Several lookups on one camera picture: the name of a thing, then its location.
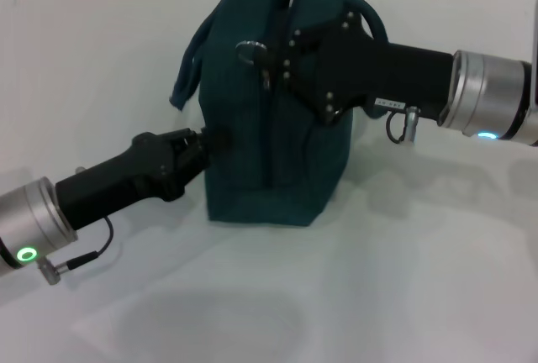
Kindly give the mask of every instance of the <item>teal fabric bag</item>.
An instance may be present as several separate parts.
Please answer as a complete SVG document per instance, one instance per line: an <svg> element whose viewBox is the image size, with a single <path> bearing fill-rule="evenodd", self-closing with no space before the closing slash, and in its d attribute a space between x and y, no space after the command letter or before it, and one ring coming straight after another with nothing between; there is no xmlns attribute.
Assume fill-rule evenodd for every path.
<svg viewBox="0 0 538 363"><path fill-rule="evenodd" d="M293 0L291 7L289 0L221 0L194 35L171 103L181 110L199 84L207 129L231 133L232 150L205 173L211 220L306 226L323 211L347 163L352 113L322 125L282 82L268 87L236 46L291 39L297 29L337 17L345 3L370 12L374 38L387 39L362 0ZM315 55L302 72L311 76L314 67Z"/></svg>

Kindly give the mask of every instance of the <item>white surface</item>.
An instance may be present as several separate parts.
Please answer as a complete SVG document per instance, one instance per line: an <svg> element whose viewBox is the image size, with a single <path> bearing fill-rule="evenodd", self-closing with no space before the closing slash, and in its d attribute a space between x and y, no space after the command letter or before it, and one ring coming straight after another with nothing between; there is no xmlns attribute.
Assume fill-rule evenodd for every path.
<svg viewBox="0 0 538 363"><path fill-rule="evenodd" d="M196 101L167 99L217 1L0 0L0 192L200 127ZM395 42L530 59L535 0L368 1ZM0 279L3 361L534 362L536 150L422 122L409 151L360 120L310 228L209 224L200 178L116 213L109 252L60 285ZM106 228L80 237L53 260Z"/></svg>

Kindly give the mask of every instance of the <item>small white label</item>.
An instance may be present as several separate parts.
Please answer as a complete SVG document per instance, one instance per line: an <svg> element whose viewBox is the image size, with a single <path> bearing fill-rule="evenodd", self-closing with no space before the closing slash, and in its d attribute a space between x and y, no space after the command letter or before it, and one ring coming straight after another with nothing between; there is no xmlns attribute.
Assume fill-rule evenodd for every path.
<svg viewBox="0 0 538 363"><path fill-rule="evenodd" d="M375 104L381 107L405 109L405 103L400 103L398 101L390 101L384 98L376 98Z"/></svg>

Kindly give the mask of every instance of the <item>metal ring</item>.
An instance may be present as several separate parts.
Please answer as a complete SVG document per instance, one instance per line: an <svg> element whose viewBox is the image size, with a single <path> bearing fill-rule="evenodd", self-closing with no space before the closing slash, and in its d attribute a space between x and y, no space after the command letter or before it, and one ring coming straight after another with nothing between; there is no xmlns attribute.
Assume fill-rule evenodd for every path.
<svg viewBox="0 0 538 363"><path fill-rule="evenodd" d="M239 42L239 44L237 44L235 46L235 50L237 51L237 56L239 57L240 61L243 61L247 65L250 65L250 66L254 65L254 61L252 59L247 58L246 56L241 54L240 51L239 51L239 48L241 46L245 46L245 45L254 46L255 48L262 48L265 52L267 52L267 47L264 44L262 44L261 42L258 42L258 41L241 41L241 42Z"/></svg>

